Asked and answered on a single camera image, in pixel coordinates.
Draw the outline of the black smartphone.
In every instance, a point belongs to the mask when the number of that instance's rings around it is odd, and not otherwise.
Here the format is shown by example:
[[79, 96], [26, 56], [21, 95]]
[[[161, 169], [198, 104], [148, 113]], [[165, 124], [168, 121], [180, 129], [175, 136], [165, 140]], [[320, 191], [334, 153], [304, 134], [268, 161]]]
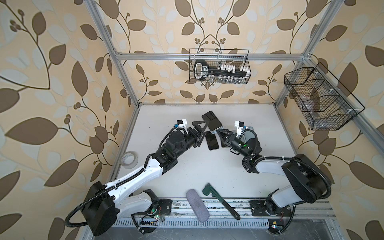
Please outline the black smartphone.
[[212, 134], [216, 133], [217, 130], [223, 128], [222, 123], [219, 121], [213, 111], [209, 111], [203, 114], [202, 118], [208, 124], [208, 128]]
[[215, 134], [212, 134], [210, 131], [207, 131], [205, 137], [208, 149], [210, 151], [219, 149], [219, 143]]
[[225, 141], [223, 141], [222, 138], [220, 138], [220, 141], [221, 141], [221, 147], [222, 148], [228, 148], [228, 146], [226, 145]]

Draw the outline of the light blue phone case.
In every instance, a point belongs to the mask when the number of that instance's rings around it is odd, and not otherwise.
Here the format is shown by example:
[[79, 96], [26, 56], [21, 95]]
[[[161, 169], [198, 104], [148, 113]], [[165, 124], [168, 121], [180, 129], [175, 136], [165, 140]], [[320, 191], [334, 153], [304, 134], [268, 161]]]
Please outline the light blue phone case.
[[248, 129], [247, 131], [244, 131], [243, 141], [247, 142], [250, 139], [256, 139], [256, 136], [254, 134], [254, 128], [248, 126], [247, 129]]

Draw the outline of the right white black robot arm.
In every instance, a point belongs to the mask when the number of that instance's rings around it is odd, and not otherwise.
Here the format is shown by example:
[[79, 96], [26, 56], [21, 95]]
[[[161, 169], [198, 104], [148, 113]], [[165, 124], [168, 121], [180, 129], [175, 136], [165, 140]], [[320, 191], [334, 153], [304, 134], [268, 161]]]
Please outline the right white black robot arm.
[[224, 144], [243, 156], [242, 166], [247, 173], [285, 176], [290, 183], [289, 186], [269, 194], [266, 197], [267, 203], [283, 208], [288, 205], [312, 204], [331, 195], [331, 180], [308, 157], [303, 154], [292, 158], [262, 156], [256, 132], [252, 129], [244, 129], [243, 132], [251, 133], [253, 137], [244, 142], [241, 135], [233, 131], [217, 130]]

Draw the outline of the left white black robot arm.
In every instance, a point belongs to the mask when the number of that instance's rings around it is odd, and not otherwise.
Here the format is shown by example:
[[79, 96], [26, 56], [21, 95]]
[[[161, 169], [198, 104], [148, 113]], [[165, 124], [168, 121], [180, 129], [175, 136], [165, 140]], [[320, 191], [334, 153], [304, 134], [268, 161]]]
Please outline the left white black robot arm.
[[158, 199], [151, 190], [145, 190], [137, 196], [133, 196], [133, 193], [171, 170], [187, 150], [199, 147], [207, 125], [205, 121], [195, 121], [187, 129], [173, 127], [162, 139], [157, 151], [147, 156], [142, 167], [107, 184], [93, 184], [84, 202], [67, 215], [65, 226], [88, 226], [93, 236], [97, 237], [107, 232], [119, 217], [145, 212], [156, 205]]

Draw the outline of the grey felt glasses case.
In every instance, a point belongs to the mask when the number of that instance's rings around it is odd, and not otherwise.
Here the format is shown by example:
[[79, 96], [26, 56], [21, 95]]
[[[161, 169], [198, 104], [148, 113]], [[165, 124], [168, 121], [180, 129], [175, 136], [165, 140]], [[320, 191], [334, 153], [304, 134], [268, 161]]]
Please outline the grey felt glasses case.
[[186, 199], [198, 221], [200, 223], [205, 223], [210, 218], [210, 213], [197, 191], [195, 189], [188, 190], [186, 193]]

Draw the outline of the green pipe wrench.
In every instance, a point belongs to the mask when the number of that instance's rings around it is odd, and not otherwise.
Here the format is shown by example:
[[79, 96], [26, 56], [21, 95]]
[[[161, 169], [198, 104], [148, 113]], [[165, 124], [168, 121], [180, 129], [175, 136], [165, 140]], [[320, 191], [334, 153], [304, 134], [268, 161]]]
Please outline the green pipe wrench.
[[212, 195], [231, 213], [231, 215], [236, 220], [239, 221], [241, 219], [240, 214], [233, 207], [231, 207], [231, 205], [217, 192], [217, 190], [210, 183], [205, 185], [203, 194], [205, 196]]

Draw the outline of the black socket tool set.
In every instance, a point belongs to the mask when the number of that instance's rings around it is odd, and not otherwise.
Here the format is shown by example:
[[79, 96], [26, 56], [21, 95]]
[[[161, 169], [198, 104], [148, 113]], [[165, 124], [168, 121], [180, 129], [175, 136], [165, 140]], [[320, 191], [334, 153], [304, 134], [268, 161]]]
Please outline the black socket tool set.
[[224, 65], [218, 63], [218, 67], [211, 67], [204, 60], [197, 60], [192, 68], [193, 76], [196, 80], [246, 80], [251, 76], [251, 70], [248, 67], [235, 65]]

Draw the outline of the white tape roll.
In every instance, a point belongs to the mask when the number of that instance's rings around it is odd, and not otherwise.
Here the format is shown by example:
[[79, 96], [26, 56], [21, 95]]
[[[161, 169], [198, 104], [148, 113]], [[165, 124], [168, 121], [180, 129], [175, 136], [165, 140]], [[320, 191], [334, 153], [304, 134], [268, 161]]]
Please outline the white tape roll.
[[125, 152], [121, 159], [120, 164], [126, 169], [134, 169], [139, 162], [138, 156], [134, 151]]

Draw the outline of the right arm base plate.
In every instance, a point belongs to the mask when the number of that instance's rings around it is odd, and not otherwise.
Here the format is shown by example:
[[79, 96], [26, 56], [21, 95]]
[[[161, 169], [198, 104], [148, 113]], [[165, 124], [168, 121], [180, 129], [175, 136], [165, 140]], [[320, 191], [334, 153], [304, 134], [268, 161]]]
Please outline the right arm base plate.
[[286, 232], [295, 216], [296, 206], [287, 205], [280, 208], [272, 201], [249, 201], [253, 217], [268, 217], [268, 231], [272, 235], [282, 235]]

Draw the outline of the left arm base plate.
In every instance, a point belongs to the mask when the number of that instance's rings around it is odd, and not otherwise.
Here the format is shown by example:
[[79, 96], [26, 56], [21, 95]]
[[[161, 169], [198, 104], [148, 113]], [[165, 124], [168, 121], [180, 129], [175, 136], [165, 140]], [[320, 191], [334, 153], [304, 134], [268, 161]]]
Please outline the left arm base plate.
[[141, 234], [152, 233], [171, 214], [171, 199], [160, 199], [158, 203], [152, 204], [145, 212], [131, 215], [134, 226]]

